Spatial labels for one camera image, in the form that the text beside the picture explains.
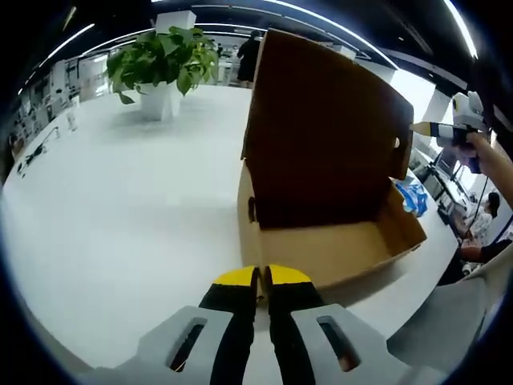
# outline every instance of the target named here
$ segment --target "brown cardboard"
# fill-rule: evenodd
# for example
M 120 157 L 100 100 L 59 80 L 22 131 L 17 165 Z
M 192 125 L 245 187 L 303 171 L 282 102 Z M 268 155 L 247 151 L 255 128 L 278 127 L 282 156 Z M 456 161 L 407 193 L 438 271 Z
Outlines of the brown cardboard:
M 411 105 L 377 76 L 270 30 L 242 153 L 244 264 L 286 265 L 331 286 L 424 241 L 389 178 L 406 175 L 412 121 Z

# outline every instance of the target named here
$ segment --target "box flap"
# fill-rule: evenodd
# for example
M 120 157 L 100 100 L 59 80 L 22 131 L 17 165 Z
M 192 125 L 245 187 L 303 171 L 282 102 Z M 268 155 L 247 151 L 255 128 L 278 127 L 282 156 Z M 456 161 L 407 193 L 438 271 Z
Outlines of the box flap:
M 289 227 L 371 219 L 389 191 L 388 176 L 406 175 L 413 116 L 412 106 L 365 68 L 269 30 L 242 154 L 258 221 Z

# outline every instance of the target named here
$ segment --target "white table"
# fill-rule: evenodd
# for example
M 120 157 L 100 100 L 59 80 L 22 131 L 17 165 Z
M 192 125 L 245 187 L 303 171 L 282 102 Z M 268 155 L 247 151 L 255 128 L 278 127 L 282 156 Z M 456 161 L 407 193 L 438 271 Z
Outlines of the white table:
M 116 95 L 66 114 L 61 137 L 2 194 L 7 259 L 27 305 L 70 351 L 93 367 L 135 353 L 139 337 L 212 281 L 241 266 L 236 221 L 240 150 L 251 91 L 201 86 L 171 123 L 146 123 Z M 428 239 L 389 269 L 327 295 L 387 338 L 420 307 L 456 248 L 436 205 L 421 218 Z M 246 383 L 280 383 L 257 316 Z

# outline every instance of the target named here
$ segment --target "white tabletop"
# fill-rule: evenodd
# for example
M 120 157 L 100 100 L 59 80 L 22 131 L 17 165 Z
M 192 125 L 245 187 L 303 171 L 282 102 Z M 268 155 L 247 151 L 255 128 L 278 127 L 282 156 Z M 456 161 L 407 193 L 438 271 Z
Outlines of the white tabletop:
M 241 266 L 236 195 L 251 91 L 201 86 L 180 116 L 144 122 L 139 105 L 108 95 L 63 113 L 31 143 L 42 154 L 13 171 L 2 221 L 14 283 L 39 321 L 93 367 L 130 358 L 139 337 L 200 302 L 212 281 Z M 428 239 L 400 262 L 344 290 L 339 301 L 387 338 L 426 300 L 456 248 L 428 200 Z M 272 355 L 258 316 L 248 370 Z

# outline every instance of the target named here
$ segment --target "white planter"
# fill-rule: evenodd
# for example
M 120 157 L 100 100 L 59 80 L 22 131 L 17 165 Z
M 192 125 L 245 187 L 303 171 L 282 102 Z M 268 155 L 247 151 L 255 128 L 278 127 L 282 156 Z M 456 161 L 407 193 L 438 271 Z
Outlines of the white planter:
M 176 88 L 176 82 L 160 83 L 157 87 L 153 84 L 141 84 L 141 111 L 149 120 L 167 120 L 177 117 L 180 113 L 182 95 Z

